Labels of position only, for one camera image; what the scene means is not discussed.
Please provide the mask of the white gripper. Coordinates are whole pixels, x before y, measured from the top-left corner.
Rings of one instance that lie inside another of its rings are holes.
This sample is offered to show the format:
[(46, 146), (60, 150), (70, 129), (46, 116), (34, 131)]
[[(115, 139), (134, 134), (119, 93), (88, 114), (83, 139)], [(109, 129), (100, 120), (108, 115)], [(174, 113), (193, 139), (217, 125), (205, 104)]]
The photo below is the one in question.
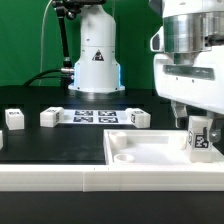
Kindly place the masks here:
[(208, 140), (221, 140), (224, 126), (224, 60), (200, 53), (193, 66), (174, 65), (165, 54), (154, 57), (155, 87), (159, 96), (173, 100), (175, 126), (186, 125), (186, 105), (207, 110)]

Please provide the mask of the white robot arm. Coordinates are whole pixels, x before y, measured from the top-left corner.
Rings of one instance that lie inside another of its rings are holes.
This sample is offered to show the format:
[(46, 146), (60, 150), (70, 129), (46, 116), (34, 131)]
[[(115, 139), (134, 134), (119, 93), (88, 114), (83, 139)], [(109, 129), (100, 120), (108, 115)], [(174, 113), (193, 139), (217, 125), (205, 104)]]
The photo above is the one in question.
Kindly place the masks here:
[[(224, 0), (149, 0), (162, 17), (150, 39), (155, 87), (172, 101), (176, 117), (188, 105), (208, 112), (202, 128), (210, 142), (221, 139), (224, 124)], [(115, 60), (115, 21), (98, 4), (81, 11), (81, 52), (69, 88), (87, 95), (122, 90)]]

